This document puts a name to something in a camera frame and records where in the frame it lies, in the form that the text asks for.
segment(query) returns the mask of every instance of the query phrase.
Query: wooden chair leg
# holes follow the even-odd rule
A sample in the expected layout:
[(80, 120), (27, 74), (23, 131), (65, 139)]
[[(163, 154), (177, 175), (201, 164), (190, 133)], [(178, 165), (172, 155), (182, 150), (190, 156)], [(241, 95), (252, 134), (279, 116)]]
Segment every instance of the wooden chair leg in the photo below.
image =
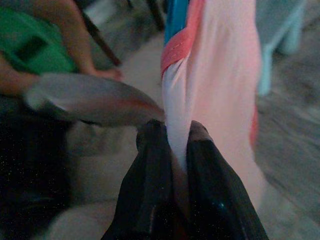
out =
[(105, 40), (101, 36), (101, 32), (96, 27), (96, 25), (90, 20), (90, 18), (84, 12), (82, 12), (82, 16), (83, 16), (86, 28), (90, 33), (90, 35), (92, 36), (93, 40), (100, 46), (102, 51), (107, 55), (107, 57), (112, 61), (114, 65), (116, 66), (121, 65), (121, 61), (116, 57), (116, 55), (113, 53), (111, 48), (105, 42)]
[(165, 29), (165, 24), (164, 20), (161, 16), (161, 12), (159, 10), (159, 6), (157, 4), (157, 1), (155, 0), (146, 0), (146, 3), (149, 6), (149, 9), (153, 15), (156, 27), (158, 28), (159, 31), (162, 31)]

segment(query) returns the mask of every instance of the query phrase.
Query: plastic chair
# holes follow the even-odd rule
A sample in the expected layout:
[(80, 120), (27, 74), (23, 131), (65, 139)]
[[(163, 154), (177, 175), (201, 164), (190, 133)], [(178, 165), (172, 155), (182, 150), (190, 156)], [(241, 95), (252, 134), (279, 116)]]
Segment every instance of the plastic chair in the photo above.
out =
[(258, 94), (271, 89), (272, 55), (275, 50), (289, 55), (299, 47), (305, 0), (257, 0), (256, 26), (261, 44), (261, 77)]

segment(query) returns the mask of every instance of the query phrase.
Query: floor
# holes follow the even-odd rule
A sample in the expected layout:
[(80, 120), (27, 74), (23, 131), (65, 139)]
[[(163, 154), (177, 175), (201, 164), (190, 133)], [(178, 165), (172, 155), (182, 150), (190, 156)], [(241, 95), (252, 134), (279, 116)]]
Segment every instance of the floor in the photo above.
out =
[(320, 239), (319, 56), (320, 2), (309, 1), (299, 51), (274, 55), (271, 93), (258, 100), (256, 162), (274, 187), (260, 217), (274, 240)]
[[(124, 60), (124, 82), (162, 106), (160, 57), (164, 35), (155, 34), (150, 16), (139, 10), (130, 14), (132, 21), (113, 19), (99, 27)], [(122, 29), (120, 36), (112, 34), (110, 24)], [(129, 24), (136, 31), (125, 30)], [(96, 64), (110, 66), (92, 45)], [(308, 0), (300, 50), (291, 56), (274, 56), (272, 91), (258, 99), (256, 162), (270, 183), (258, 214), (270, 240), (320, 239), (319, 50), (320, 1)], [(33, 240), (68, 239), (66, 231), (71, 228), (73, 239), (100, 239), (105, 229), (98, 226), (106, 226), (108, 219), (95, 224), (97, 216), (112, 218), (121, 180), (137, 154), (136, 130), (132, 127), (102, 129), (78, 123), (68, 139), (75, 208), (58, 216), (49, 231)], [(57, 229), (63, 228), (59, 235)]]

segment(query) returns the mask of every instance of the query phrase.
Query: white cloth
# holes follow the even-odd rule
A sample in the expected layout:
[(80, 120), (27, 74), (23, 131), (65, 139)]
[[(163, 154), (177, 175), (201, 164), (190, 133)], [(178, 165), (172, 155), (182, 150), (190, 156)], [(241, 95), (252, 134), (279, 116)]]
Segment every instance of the white cloth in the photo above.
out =
[(260, 71), (255, 2), (205, 0), (189, 54), (166, 69), (162, 94), (168, 141), (180, 170), (186, 171), (195, 120), (207, 128), (257, 208), (265, 179), (249, 138)]

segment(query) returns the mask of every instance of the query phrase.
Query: child's arm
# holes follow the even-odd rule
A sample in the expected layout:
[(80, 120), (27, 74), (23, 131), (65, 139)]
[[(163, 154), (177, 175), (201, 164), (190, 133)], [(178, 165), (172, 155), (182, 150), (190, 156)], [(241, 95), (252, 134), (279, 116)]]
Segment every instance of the child's arm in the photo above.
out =
[(16, 71), (0, 52), (0, 94), (18, 97), (38, 80), (35, 74)]

